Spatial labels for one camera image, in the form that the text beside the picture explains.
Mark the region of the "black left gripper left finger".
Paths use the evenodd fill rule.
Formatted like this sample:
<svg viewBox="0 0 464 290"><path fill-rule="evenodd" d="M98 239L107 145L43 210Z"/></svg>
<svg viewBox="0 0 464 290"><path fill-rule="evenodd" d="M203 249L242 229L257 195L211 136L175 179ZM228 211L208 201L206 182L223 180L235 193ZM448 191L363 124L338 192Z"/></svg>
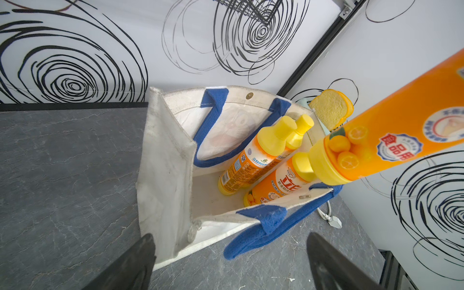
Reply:
<svg viewBox="0 0 464 290"><path fill-rule="evenodd" d="M153 236L148 233L101 272L86 290L146 290L156 261Z"/></svg>

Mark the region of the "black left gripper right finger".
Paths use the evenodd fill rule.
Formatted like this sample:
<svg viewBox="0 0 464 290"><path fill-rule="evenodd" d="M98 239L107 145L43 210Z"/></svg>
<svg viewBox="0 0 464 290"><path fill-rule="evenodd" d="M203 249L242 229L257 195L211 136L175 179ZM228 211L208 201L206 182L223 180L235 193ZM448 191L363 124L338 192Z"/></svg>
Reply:
<svg viewBox="0 0 464 290"><path fill-rule="evenodd" d="M379 290L381 286L318 233L310 233L307 254L318 290Z"/></svg>

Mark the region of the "orange soap bottle yellow cap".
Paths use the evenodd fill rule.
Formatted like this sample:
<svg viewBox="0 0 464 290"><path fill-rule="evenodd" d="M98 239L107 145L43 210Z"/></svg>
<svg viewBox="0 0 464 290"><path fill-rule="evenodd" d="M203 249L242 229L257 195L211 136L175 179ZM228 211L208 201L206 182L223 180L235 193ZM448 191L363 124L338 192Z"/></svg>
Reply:
<svg viewBox="0 0 464 290"><path fill-rule="evenodd" d="M279 156L280 160L284 160L302 145L303 136L314 126L314 121L310 116L303 114L296 120L296 125L297 129L286 139L285 150Z"/></svg>
<svg viewBox="0 0 464 290"><path fill-rule="evenodd" d="M298 152L280 163L260 183L245 194L245 207L269 203L291 193L297 193L317 179L308 152Z"/></svg>
<svg viewBox="0 0 464 290"><path fill-rule="evenodd" d="M308 157L317 178L338 186L464 141L464 52L319 140Z"/></svg>
<svg viewBox="0 0 464 290"><path fill-rule="evenodd" d="M288 116L280 118L272 126L260 129L219 178L219 191L223 195L233 195L244 184L250 184L253 178L283 153L286 139L296 129L296 122Z"/></svg>

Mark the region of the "white bag with blue handles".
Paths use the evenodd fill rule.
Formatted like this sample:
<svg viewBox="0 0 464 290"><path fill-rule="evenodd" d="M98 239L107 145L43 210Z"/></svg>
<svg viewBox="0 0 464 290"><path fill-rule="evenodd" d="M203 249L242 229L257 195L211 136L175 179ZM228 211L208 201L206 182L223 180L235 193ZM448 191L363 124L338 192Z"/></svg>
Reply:
<svg viewBox="0 0 464 290"><path fill-rule="evenodd" d="M245 207L218 181L258 131L283 116L314 113L272 93L247 87L147 92L148 109L136 184L141 234L156 246L155 269L229 236L232 260L273 242L337 196L341 187L312 182L268 205Z"/></svg>

